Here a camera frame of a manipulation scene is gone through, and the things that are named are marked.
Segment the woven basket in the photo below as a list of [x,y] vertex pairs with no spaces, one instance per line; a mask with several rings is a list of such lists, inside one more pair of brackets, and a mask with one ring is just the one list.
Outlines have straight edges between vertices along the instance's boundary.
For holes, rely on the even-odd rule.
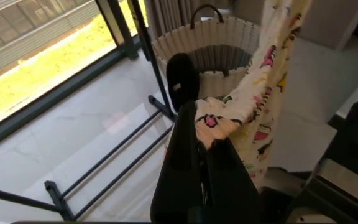
[[[218,18],[194,22],[196,13],[205,7],[214,9]],[[164,34],[152,46],[165,76],[170,58],[187,53],[200,73],[198,98],[205,98],[224,96],[237,87],[247,73],[258,40],[258,26],[223,17],[214,6],[205,4],[196,9],[190,24]]]

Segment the laundry basket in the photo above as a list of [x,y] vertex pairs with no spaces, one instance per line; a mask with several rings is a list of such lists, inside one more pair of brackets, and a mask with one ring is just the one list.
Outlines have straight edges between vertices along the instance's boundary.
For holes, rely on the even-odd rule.
[[293,41],[310,4],[310,0],[265,0],[260,28],[221,17],[212,7],[219,19],[194,23],[193,15],[190,25],[153,44],[164,72],[175,53],[192,57],[201,72],[195,102],[200,146],[209,150],[216,141],[230,138],[257,188],[269,166]]
[[[218,18],[195,22],[196,13],[206,7],[214,9]],[[197,8],[190,21],[152,43],[163,74],[171,57],[184,52],[200,73],[198,98],[228,94],[246,74],[257,49],[259,27],[235,17],[223,17],[210,4]]]

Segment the building exterior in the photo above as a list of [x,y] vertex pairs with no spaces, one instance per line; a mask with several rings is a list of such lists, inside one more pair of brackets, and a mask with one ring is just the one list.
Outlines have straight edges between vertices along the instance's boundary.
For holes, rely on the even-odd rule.
[[94,0],[0,0],[0,74],[99,13]]

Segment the white cloth with colorful print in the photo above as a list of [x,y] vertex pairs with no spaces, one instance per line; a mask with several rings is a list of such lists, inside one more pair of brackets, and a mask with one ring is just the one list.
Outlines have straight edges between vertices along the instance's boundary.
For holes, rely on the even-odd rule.
[[266,0],[259,48],[247,75],[223,100],[196,101],[197,138],[209,149],[215,139],[229,136],[256,187],[269,164],[293,41],[310,3]]

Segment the curtain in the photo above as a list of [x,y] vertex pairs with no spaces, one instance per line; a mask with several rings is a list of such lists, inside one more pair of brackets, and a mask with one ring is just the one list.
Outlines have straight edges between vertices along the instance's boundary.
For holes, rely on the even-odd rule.
[[[232,0],[145,0],[149,32],[152,40],[190,23],[195,9],[202,4],[212,4],[220,9],[229,9]],[[213,17],[211,9],[197,13],[195,21],[201,16]]]

